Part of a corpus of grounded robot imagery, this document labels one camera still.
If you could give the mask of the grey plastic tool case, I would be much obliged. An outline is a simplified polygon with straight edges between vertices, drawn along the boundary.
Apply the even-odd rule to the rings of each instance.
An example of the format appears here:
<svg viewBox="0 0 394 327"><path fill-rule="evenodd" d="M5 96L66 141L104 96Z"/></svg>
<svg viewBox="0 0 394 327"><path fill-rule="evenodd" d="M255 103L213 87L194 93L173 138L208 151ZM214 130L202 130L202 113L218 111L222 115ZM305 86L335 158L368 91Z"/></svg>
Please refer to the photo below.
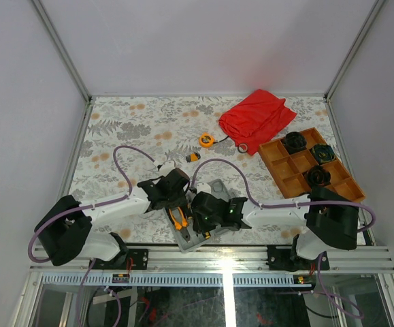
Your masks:
<svg viewBox="0 0 394 327"><path fill-rule="evenodd" d="M186 200L186 206L165 210L182 253L194 251L213 238L244 226L241 210L246 198L228 190L220 179L196 184Z"/></svg>

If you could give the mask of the orange handled pliers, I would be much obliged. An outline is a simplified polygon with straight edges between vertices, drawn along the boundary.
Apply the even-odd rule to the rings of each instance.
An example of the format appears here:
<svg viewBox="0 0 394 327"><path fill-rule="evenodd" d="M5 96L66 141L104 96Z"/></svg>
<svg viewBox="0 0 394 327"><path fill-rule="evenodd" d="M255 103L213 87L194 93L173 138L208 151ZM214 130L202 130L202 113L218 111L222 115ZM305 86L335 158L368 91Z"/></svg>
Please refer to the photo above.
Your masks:
<svg viewBox="0 0 394 327"><path fill-rule="evenodd" d="M174 225L176 231L179 231L182 238L189 243L191 241L191 235L188 232L189 223L184 214L184 211L180 208L169 209L169 217Z"/></svg>

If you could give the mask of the orange tape measure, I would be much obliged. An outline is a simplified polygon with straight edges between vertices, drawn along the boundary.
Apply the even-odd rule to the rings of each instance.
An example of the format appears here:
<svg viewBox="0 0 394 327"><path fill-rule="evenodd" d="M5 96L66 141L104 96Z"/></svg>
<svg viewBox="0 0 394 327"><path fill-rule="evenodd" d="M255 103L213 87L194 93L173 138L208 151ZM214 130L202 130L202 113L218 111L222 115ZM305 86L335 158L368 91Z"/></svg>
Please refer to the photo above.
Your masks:
<svg viewBox="0 0 394 327"><path fill-rule="evenodd" d="M208 133L203 133L199 137L199 145L205 149L212 147L214 143L215 143L214 137Z"/></svg>

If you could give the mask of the black tape roll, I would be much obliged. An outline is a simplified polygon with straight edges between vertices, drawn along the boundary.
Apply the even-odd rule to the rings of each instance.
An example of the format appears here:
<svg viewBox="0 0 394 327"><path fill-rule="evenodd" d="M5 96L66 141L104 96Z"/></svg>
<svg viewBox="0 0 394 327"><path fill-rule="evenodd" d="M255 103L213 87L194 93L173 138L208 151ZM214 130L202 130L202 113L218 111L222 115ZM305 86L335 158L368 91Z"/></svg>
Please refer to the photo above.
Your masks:
<svg viewBox="0 0 394 327"><path fill-rule="evenodd" d="M237 146L237 150L241 154L247 153L248 152L248 145L245 143L241 143Z"/></svg>

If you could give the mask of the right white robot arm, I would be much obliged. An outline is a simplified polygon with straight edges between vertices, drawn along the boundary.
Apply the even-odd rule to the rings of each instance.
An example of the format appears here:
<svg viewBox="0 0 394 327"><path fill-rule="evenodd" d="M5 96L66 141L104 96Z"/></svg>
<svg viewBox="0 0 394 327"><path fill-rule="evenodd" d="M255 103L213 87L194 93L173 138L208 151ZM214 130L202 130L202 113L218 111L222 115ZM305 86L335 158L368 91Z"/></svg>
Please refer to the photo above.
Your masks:
<svg viewBox="0 0 394 327"><path fill-rule="evenodd" d="M259 204L250 198L218 199L201 191L191 202L194 226L198 232L217 227L231 231L264 225L307 227L289 251L290 263L305 268L322 252L357 248L358 204L324 187L295 198Z"/></svg>

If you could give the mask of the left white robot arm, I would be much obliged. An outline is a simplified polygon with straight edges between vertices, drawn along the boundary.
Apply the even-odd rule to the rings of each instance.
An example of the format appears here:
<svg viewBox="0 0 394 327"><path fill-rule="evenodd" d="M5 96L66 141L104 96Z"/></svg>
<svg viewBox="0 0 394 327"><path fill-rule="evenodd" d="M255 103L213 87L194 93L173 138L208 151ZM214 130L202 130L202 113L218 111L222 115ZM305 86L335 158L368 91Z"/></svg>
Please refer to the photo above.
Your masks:
<svg viewBox="0 0 394 327"><path fill-rule="evenodd" d="M83 204L72 195L62 197L37 224L29 243L33 262L62 266L76 258L92 258L99 266L122 268L129 259L124 240L115 232L95 228L132 215L186 206L189 176L174 168L165 176L142 181L129 194Z"/></svg>

